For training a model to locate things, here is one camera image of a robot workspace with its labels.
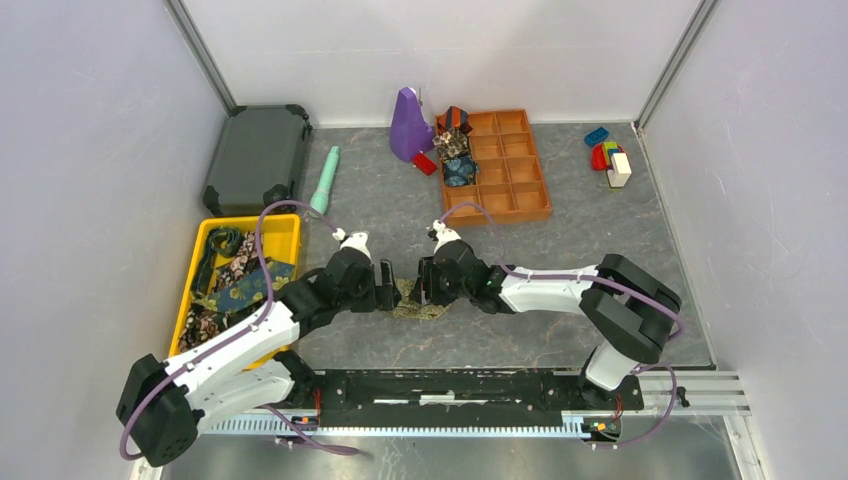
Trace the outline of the olive green leaf-pattern tie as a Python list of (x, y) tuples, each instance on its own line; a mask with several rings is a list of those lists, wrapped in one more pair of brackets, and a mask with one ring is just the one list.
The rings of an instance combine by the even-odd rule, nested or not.
[(397, 279), (396, 286), (402, 299), (398, 302), (395, 309), (389, 314), (394, 318), (411, 319), (411, 320), (435, 320), (442, 317), (448, 310), (448, 306), (424, 305), (409, 299), (412, 293), (415, 282), (410, 279)]

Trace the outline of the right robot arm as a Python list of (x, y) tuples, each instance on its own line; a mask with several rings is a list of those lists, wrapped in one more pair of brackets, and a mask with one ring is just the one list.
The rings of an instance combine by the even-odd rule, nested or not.
[(612, 401), (626, 376), (659, 361), (677, 333), (680, 296), (619, 254), (573, 270), (488, 265), (463, 240), (449, 241), (419, 261), (409, 295), (420, 305), (465, 299), (487, 314), (549, 311), (581, 314), (602, 335), (577, 382), (591, 408)]

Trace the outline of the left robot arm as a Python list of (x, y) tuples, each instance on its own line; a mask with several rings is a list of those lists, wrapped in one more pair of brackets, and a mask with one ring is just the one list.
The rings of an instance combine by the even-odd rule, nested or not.
[(390, 311), (399, 300), (389, 260), (374, 264), (362, 251), (343, 247), (325, 267), (287, 283), (270, 303), (212, 340), (165, 360), (139, 358), (116, 408), (120, 455), (163, 466), (234, 415), (280, 402), (306, 405), (314, 394), (312, 372), (297, 355), (279, 350), (340, 312)]

